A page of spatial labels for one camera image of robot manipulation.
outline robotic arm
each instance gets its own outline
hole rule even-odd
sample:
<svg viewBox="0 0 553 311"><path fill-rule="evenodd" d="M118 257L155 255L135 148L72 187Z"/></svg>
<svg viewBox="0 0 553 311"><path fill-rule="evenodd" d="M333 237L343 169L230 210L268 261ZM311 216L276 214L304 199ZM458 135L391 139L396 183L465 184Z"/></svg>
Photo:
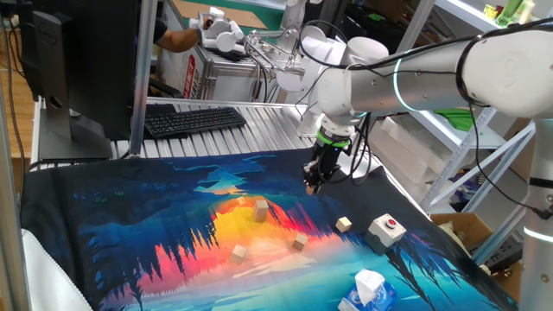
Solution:
<svg viewBox="0 0 553 311"><path fill-rule="evenodd" d="M312 162L304 166L309 192L317 193L339 169L336 160L360 112L454 108L470 97L514 117L553 118L553 55L544 52L553 49L553 33L528 30L468 45L460 41L414 50L412 56L392 55L379 63L393 61L374 70L351 63L326 70L309 99L325 114ZM321 156L331 147L334 152Z"/></svg>
<svg viewBox="0 0 553 311"><path fill-rule="evenodd" d="M217 48L221 52L236 51L245 54L244 46L237 44L244 39L238 24L225 18L225 12L215 7L209 13L198 13L198 19L190 19L190 28L199 29L201 43L205 48Z"/></svg>
<svg viewBox="0 0 553 311"><path fill-rule="evenodd" d="M534 118L536 148L526 201L531 212L526 213L524 227L520 310L549 310L553 304L553 33L548 31L551 28L525 26L518 26L524 31L483 35L479 41L392 55L378 61L378 66L361 60L369 66L350 62L346 63L349 68L326 70L309 99L325 117L303 173L308 192L317 193L340 168L338 156L355 131L356 116L364 111L444 109L470 100L510 116ZM354 47L348 43L347 48Z"/></svg>

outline red label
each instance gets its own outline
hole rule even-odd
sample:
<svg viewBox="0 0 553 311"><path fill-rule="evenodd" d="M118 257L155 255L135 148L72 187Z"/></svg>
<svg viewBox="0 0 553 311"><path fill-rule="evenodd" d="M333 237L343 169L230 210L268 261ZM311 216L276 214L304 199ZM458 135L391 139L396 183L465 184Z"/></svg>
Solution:
<svg viewBox="0 0 553 311"><path fill-rule="evenodd" d="M190 55L188 59L187 79L184 82L184 98L190 98L190 92L192 91L192 83L194 82L194 72L196 71L196 60L193 55Z"/></svg>

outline tissue box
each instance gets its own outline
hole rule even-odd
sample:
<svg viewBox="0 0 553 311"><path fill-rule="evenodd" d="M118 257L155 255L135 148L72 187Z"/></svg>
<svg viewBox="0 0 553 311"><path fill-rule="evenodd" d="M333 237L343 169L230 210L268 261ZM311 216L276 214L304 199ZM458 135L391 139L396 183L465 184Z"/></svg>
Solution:
<svg viewBox="0 0 553 311"><path fill-rule="evenodd" d="M376 296L372 301L363 306L357 291L357 285L353 285L347 295L342 298L339 311L388 311L396 304L397 291L394 287L385 282L376 292Z"/></svg>

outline colorful mat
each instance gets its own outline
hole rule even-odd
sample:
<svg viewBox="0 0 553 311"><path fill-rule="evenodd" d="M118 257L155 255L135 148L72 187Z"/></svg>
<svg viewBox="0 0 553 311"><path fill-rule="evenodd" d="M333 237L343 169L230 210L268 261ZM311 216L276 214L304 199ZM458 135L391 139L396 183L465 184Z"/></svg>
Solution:
<svg viewBox="0 0 553 311"><path fill-rule="evenodd" d="M335 310L361 269L396 288L393 310L516 310L517 304L387 180L308 196L310 150L141 159L29 174L22 226L95 310ZM270 215L252 221L264 199ZM363 234L391 214L407 234L379 257ZM352 230L339 233L348 217ZM308 235L303 251L290 247ZM229 260L236 244L245 260Z"/></svg>

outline computer monitor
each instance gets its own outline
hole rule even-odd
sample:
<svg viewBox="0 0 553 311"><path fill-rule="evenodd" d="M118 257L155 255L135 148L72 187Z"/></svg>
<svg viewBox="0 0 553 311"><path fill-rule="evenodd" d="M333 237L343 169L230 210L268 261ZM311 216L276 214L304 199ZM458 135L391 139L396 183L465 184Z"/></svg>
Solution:
<svg viewBox="0 0 553 311"><path fill-rule="evenodd" d="M105 133L130 134L139 2L34 0L16 13L23 71L46 103L39 158L110 158ZM69 117L69 109L81 116Z"/></svg>

